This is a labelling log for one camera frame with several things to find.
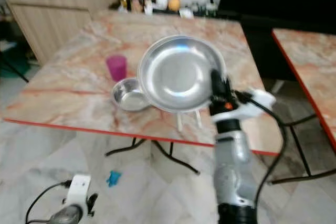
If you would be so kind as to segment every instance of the blue object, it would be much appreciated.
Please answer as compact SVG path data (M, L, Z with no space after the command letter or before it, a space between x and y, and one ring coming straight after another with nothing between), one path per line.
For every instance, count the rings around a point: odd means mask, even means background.
M106 183L109 184L109 187L115 186L118 183L118 179L120 178L121 173L111 171L110 177L106 180Z

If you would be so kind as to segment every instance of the marble table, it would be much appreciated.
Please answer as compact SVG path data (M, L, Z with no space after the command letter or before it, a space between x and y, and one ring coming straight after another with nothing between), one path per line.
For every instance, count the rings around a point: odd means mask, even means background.
M336 151L336 36L274 29L273 37Z
M237 22L105 11L43 66L6 109L4 119L36 126L213 146L216 132L207 108L201 110L201 129L193 114L184 114L183 131L179 132L174 114L156 108L126 112L111 100L115 82L105 59L111 54L124 54L128 59L127 75L134 77L146 49L155 41L176 34L204 39L217 47L235 89L264 88ZM256 153L276 155L280 150L281 135L271 117L262 115L246 120L243 129Z

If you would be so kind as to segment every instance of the pink cup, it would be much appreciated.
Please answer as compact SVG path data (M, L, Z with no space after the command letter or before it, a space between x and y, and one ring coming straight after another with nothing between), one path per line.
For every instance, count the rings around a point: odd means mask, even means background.
M106 64L114 81L126 78L127 60L124 55L112 55L106 60Z

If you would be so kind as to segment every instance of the stainless steel bowl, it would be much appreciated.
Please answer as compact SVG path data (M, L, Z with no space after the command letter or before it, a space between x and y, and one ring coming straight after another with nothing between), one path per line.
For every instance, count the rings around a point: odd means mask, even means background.
M148 107L145 95L139 88L136 78L126 78L114 85L112 97L117 106L127 111L139 111Z
M148 101L165 111L196 111L209 104L211 70L225 77L221 53L205 41L171 36L154 43L138 66L138 80Z

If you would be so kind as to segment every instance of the marble floor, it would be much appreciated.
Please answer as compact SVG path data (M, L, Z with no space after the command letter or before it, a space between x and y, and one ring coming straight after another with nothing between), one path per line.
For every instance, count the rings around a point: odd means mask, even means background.
M32 77L37 68L27 74ZM270 86L271 80L265 80ZM4 108L25 85L19 78L0 80L0 105ZM277 94L275 111L286 121L312 112L297 83L286 82ZM315 172L336 166L318 120L300 126L297 133ZM215 224L212 186L213 150L174 145L173 155L201 171L199 176L164 157L150 142L105 158L106 151L126 147L131 139L102 134L65 131L7 123L0 119L0 223L23 223L30 203L46 187L90 173L90 193L99 194L96 214L82 223L97 224ZM169 150L169 143L162 143ZM254 156L251 168L260 181L272 157ZM118 184L108 187L110 171L122 173ZM291 141L273 177L304 173ZM66 190L51 190L33 208L30 217L47 219L61 206ZM260 224L336 223L336 176L311 182L266 185L262 191Z

